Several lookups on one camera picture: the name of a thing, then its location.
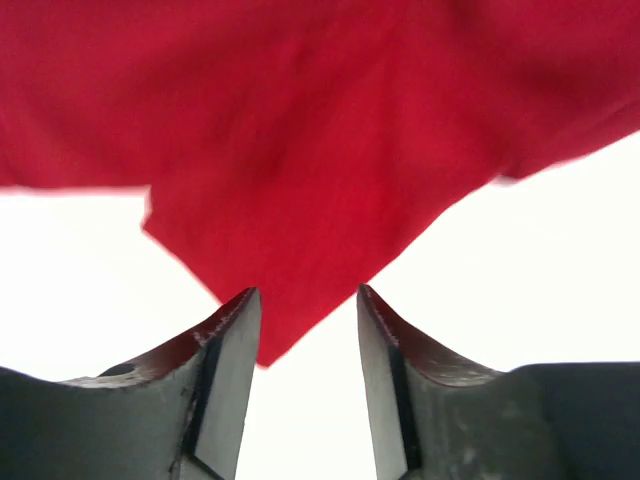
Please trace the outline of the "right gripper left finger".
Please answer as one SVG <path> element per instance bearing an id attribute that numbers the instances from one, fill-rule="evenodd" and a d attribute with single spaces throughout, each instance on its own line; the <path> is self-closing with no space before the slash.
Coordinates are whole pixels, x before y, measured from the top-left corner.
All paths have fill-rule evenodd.
<path id="1" fill-rule="evenodd" d="M 261 329 L 249 288 L 97 377 L 1 372 L 5 479 L 232 479 Z"/>

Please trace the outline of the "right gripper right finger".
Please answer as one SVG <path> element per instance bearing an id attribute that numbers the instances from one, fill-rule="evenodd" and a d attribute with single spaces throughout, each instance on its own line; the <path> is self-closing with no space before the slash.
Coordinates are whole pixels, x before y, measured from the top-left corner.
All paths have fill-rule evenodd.
<path id="1" fill-rule="evenodd" d="M 607 479 L 639 475 L 639 366 L 531 364 L 499 372 L 357 293 L 380 479 Z"/>

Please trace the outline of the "red t shirt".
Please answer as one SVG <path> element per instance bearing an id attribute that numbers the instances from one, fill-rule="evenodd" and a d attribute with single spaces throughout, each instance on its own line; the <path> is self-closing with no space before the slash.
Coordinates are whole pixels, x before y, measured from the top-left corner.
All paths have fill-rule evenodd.
<path id="1" fill-rule="evenodd" d="M 455 202 L 639 128 L 635 1 L 5 1 L 1 183 L 150 190 L 273 364 Z"/>

